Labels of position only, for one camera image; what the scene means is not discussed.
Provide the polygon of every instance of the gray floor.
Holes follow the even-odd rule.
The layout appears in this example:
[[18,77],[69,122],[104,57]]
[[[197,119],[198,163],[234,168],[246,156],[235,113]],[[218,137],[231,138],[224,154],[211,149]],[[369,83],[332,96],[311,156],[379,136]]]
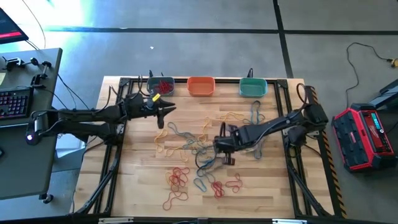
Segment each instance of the gray floor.
[[[115,0],[33,1],[27,4],[45,26],[162,27],[276,29],[272,0]],[[280,0],[285,29],[398,30],[395,0]],[[8,1],[4,10],[39,47],[44,42],[37,24],[20,1]],[[60,75],[89,106],[97,101],[105,75],[164,72],[172,76],[243,77],[254,69],[255,77],[286,77],[279,37],[276,34],[138,34],[46,32],[46,48],[61,47]],[[344,90],[355,84],[346,60],[352,42],[373,45],[384,57],[398,57],[396,36],[287,35],[295,78],[318,90],[331,118],[345,108]],[[0,52],[30,50],[26,43],[0,46]],[[350,102],[367,102],[395,80],[398,69],[376,58],[371,50],[353,46],[353,63],[359,86]],[[58,83],[56,94],[72,106],[66,89]],[[348,216],[361,220],[397,223],[398,175],[395,170],[373,175],[352,175],[342,167],[334,138],[330,135]],[[69,157],[80,160],[80,155]],[[68,213],[78,170],[52,175],[50,193],[56,197],[42,205],[37,197],[0,201],[0,220],[44,217]]]

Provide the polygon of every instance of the computer monitor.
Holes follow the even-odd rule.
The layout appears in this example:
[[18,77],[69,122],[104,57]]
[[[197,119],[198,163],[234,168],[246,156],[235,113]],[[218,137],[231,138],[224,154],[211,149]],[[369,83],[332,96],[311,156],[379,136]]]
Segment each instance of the computer monitor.
[[24,31],[0,8],[0,44],[28,39]]

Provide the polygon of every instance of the red power station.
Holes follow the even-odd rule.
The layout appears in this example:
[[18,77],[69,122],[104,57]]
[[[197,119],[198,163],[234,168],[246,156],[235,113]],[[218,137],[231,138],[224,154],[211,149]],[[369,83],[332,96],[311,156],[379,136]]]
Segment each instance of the red power station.
[[353,103],[333,117],[331,125],[350,172],[396,166],[397,158],[373,105]]

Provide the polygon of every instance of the wooden tabletop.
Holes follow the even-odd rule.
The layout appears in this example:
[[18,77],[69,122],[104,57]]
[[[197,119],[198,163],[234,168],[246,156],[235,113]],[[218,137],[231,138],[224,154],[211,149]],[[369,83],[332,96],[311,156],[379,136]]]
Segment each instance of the wooden tabletop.
[[[106,103],[110,85],[117,91],[119,79],[120,77],[104,77],[98,108]],[[303,83],[303,80],[288,79],[293,108],[298,108],[302,104],[295,90],[298,83]],[[206,142],[211,142],[220,131],[220,116],[235,112],[250,119],[251,104],[255,100],[261,102],[260,113],[265,116],[266,121],[278,117],[274,89],[270,85],[269,87],[268,94],[260,99],[240,97],[239,84],[218,83],[213,96],[192,97],[185,83],[176,83],[174,96],[163,97],[166,101],[174,102],[177,109],[165,117],[165,129],[168,130],[168,135],[158,140],[160,147],[157,149],[154,138],[162,130],[157,128],[156,118],[129,121],[124,137],[112,216],[293,218],[294,211],[280,132],[265,137],[261,159],[254,158],[253,152],[235,152],[233,154],[236,158],[235,166],[222,166],[212,173],[216,180],[223,184],[235,180],[234,175],[238,173],[243,183],[243,187],[237,193],[224,186],[224,196],[219,199],[214,197],[215,193],[206,179],[203,179],[207,187],[206,192],[202,192],[194,185],[197,167],[191,150],[177,149],[171,156],[165,156],[165,149],[186,143],[185,138],[176,135],[167,127],[168,122],[174,122],[180,132],[188,131],[199,137],[203,134],[205,119],[209,118],[210,122],[205,128],[204,137]],[[116,95],[112,94],[110,102],[115,100]],[[242,121],[232,116],[228,117],[226,122],[243,125]],[[91,145],[98,142],[101,140],[95,139]],[[307,139],[307,142],[309,146],[319,150],[316,140]],[[76,208],[80,208],[97,187],[104,152],[105,146],[101,146],[86,153],[76,187],[74,198]],[[302,158],[308,188],[324,209],[333,213],[322,159],[306,147],[302,147]],[[190,169],[186,186],[180,189],[181,192],[187,193],[188,199],[172,200],[172,208],[164,210],[164,202],[170,193],[170,185],[165,176],[166,172],[170,172],[174,167]],[[297,188],[300,208],[304,211],[302,193],[298,186]]]

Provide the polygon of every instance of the keyboard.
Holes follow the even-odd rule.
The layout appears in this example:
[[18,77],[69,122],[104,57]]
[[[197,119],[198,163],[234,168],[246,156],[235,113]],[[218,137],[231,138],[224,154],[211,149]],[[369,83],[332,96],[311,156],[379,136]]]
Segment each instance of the keyboard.
[[32,99],[32,87],[0,89],[0,121],[28,117]]

